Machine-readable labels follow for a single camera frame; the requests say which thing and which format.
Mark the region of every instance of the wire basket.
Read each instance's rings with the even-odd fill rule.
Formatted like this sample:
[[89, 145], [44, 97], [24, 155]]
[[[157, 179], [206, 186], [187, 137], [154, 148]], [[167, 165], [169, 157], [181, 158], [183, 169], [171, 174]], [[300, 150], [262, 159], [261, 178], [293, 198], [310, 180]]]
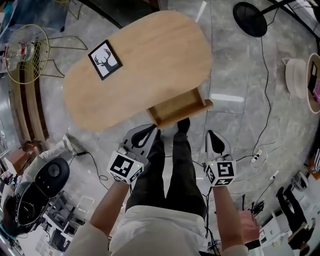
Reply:
[[48, 36], [40, 26], [22, 26], [13, 34], [5, 50], [5, 68], [9, 77], [22, 85], [34, 82], [47, 65], [49, 50]]

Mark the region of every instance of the wooden table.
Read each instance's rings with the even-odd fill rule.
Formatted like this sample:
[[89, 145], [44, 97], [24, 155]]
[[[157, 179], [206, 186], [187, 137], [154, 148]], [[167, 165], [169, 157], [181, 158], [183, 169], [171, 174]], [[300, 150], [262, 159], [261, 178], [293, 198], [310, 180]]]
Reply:
[[64, 79], [64, 101], [79, 126], [100, 132], [147, 110], [161, 128], [213, 106], [198, 90], [211, 70], [211, 49], [190, 17], [155, 12], [108, 42], [121, 68], [102, 80], [89, 50]]

